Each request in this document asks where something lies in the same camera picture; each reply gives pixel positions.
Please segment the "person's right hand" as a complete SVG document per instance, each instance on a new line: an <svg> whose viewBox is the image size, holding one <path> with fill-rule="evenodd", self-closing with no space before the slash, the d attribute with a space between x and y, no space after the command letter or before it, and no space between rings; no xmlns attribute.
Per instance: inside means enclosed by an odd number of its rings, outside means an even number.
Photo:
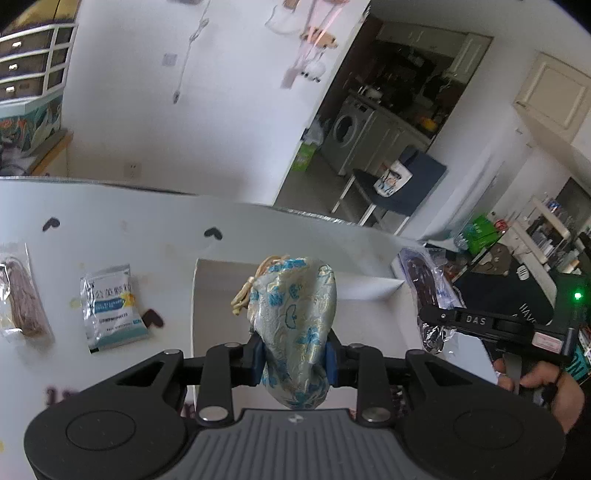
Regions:
<svg viewBox="0 0 591 480"><path fill-rule="evenodd" d="M548 362L537 363L520 380L519 384L507 375L503 359L493 362L498 376L498 385L515 393L517 386L542 390L542 399L558 420L565 434L568 434L579 420L585 405L585 395L570 374Z"/></svg>

